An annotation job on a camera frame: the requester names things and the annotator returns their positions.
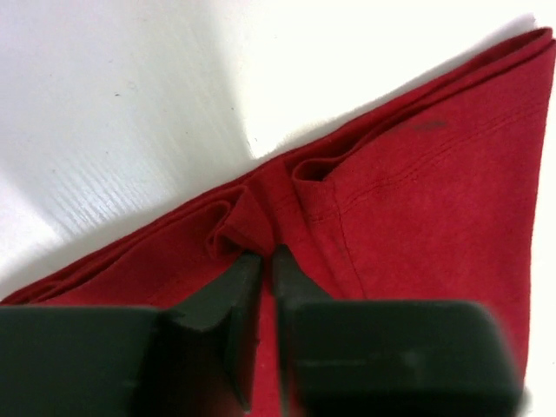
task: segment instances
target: red fabric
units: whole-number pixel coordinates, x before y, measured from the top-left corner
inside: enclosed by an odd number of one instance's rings
[[[550,96],[549,29],[500,43],[319,141],[183,204],[3,304],[170,307],[248,248],[287,243],[331,295],[489,307],[525,372]],[[253,416],[279,415],[269,286]]]

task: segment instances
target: folded shirt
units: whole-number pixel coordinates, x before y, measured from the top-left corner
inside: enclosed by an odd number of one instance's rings
[[[489,308],[525,373],[530,252],[555,47],[509,39],[16,291],[4,305],[171,307],[245,249],[292,250],[339,299]],[[253,416],[280,414],[263,289]]]

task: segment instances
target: white table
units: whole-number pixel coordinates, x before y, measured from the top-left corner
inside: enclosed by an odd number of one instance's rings
[[[386,3],[0,0],[0,296],[531,29],[529,11],[556,26],[551,2]],[[556,415],[555,112],[533,243],[535,416]]]

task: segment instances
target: cloth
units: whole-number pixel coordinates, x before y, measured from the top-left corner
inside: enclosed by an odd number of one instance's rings
[[[525,373],[530,251],[555,47],[517,36],[199,195],[4,305],[168,308],[250,249],[291,248],[339,299],[464,299]],[[280,413],[274,300],[261,301],[253,416]]]

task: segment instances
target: stitching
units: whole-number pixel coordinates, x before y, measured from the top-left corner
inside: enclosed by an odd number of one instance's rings
[[[381,178],[381,179],[379,179],[379,180],[377,180],[377,181],[375,181],[375,182],[370,183],[369,186],[368,186],[368,189],[357,190],[356,192],[354,192],[352,195],[350,195],[350,196],[348,197],[348,198],[350,198],[350,200],[346,203],[346,205],[349,206],[352,202],[354,202],[355,200],[357,200],[357,198],[360,197],[361,195],[366,194],[369,190],[375,189],[375,188],[376,188],[375,186],[379,186],[379,187],[380,187],[380,186],[384,186],[384,182],[389,182],[389,181],[391,181],[393,178],[395,178],[396,176],[400,176],[400,175],[404,174],[404,171],[406,171],[407,173],[406,173],[401,179],[399,179],[399,180],[397,180],[397,181],[402,181],[402,180],[406,179],[406,178],[407,178],[408,176],[410,176],[415,170],[420,169],[420,168],[421,168],[423,165],[425,165],[427,162],[430,162],[430,161],[431,161],[432,159],[434,159],[437,155],[443,153],[443,152],[446,151],[447,149],[450,149],[450,148],[452,148],[453,146],[456,146],[456,145],[458,145],[458,144],[460,144],[460,143],[463,143],[463,142],[465,142],[465,141],[469,140],[470,138],[473,138],[473,137],[475,137],[475,136],[477,136],[477,135],[482,135],[482,134],[484,134],[484,133],[486,133],[486,132],[492,131],[493,129],[497,129],[497,128],[500,127],[500,126],[505,125],[506,122],[507,122],[508,120],[509,120],[509,122],[514,122],[514,121],[516,121],[516,120],[519,120],[519,118],[518,118],[519,116],[523,116],[523,115],[526,116],[528,113],[531,112],[530,110],[531,110],[531,108],[529,108],[529,109],[524,109],[524,110],[520,111],[519,113],[514,113],[514,114],[512,114],[512,116],[507,116],[507,117],[501,118],[501,119],[499,119],[499,121],[498,121],[496,124],[490,125],[490,126],[486,125],[486,126],[487,126],[486,128],[481,129],[481,130],[477,130],[477,131],[475,131],[475,133],[473,133],[472,135],[465,136],[465,137],[461,138],[459,141],[454,141],[454,140],[453,140],[454,138],[459,137],[458,135],[453,135],[453,136],[451,136],[450,139],[449,139],[447,142],[443,142],[438,148],[434,148],[432,151],[429,151],[429,152],[427,152],[426,154],[423,154],[423,155],[420,156],[415,162],[413,162],[412,164],[406,166],[402,171],[400,171],[400,172],[398,172],[398,173],[396,173],[396,174],[393,174],[393,175],[391,175],[391,176],[389,176],[389,177]],[[331,216],[331,215],[333,215],[333,214],[332,214],[332,213],[328,213],[328,214],[325,214],[324,216]],[[321,215],[314,216],[315,220],[319,220],[320,217],[321,217]]]
[[[442,161],[446,160],[451,154],[450,153],[446,153],[445,156],[443,158],[440,158],[436,161],[434,161],[431,165],[429,165],[428,167],[433,167],[435,165],[438,165],[439,163],[441,163]],[[382,185],[381,187],[375,187],[375,189],[379,189],[379,188],[386,188],[388,185],[392,185],[392,184],[386,184],[386,185]],[[392,188],[393,190],[396,189],[401,189],[402,187],[404,187],[405,185],[407,185],[407,182],[399,182],[398,184],[395,184],[396,187]],[[351,209],[356,208],[357,206],[359,206],[361,203],[366,202],[368,200],[370,200],[371,196],[370,195],[364,195],[365,198],[360,199],[359,201],[357,201],[356,203],[354,203],[353,205],[346,207],[345,210],[343,210],[341,213],[343,215],[345,215],[348,211],[350,211]]]
[[[351,200],[349,200],[344,205],[344,207],[346,209],[350,209],[351,206],[359,204],[359,202],[361,202],[359,200],[359,198],[366,195],[370,191],[373,191],[375,189],[386,188],[388,186],[399,184],[401,182],[404,182],[404,181],[408,180],[412,175],[414,175],[417,171],[425,168],[429,163],[432,162],[432,163],[436,164],[437,162],[434,162],[434,159],[437,156],[442,156],[442,155],[446,154],[446,152],[449,152],[450,150],[456,148],[458,145],[461,145],[464,142],[475,141],[478,137],[482,137],[485,133],[491,132],[492,130],[497,129],[501,126],[504,126],[506,124],[509,124],[511,122],[517,122],[518,120],[521,120],[525,116],[533,116],[536,113],[535,111],[531,111],[531,108],[529,110],[530,111],[522,111],[517,115],[514,114],[513,115],[514,117],[506,117],[504,120],[500,121],[499,123],[494,124],[494,125],[488,127],[487,129],[482,129],[482,130],[476,131],[472,135],[465,136],[464,138],[462,138],[459,141],[444,142],[443,145],[450,144],[450,146],[448,146],[448,147],[447,146],[441,146],[441,147],[438,147],[438,148],[434,149],[436,152],[426,153],[424,156],[420,157],[420,159],[418,161],[421,162],[422,160],[424,160],[425,156],[430,156],[430,157],[427,158],[423,163],[420,163],[420,164],[412,163],[411,165],[409,165],[409,168],[410,168],[409,171],[407,171],[407,170],[406,170],[406,172],[401,171],[401,172],[396,173],[394,175],[391,175],[389,177],[381,178],[380,180],[377,180],[375,182],[370,183],[367,188],[365,188],[363,190],[358,190],[357,192],[353,193],[352,195],[354,195],[354,197]],[[333,211],[325,213],[325,214],[310,215],[309,219],[311,221],[314,221],[314,222],[321,222],[323,220],[327,220],[329,217],[332,217],[332,216],[334,216]]]
[[[340,224],[341,239],[343,240],[344,248],[346,249],[347,258],[349,259],[349,265],[351,266],[351,269],[354,272],[355,278],[357,278],[357,281],[359,282],[359,287],[361,289],[361,292],[363,293],[363,296],[367,299],[367,293],[365,292],[365,288],[363,287],[363,281],[361,280],[361,277],[359,276],[357,269],[355,269],[354,258],[351,255],[351,250],[349,249],[348,242],[346,240],[346,232],[344,231],[342,213],[340,212],[340,207],[338,206],[338,200],[336,199],[336,187],[334,182],[332,182],[332,188],[333,188],[334,203],[337,208],[338,223]]]

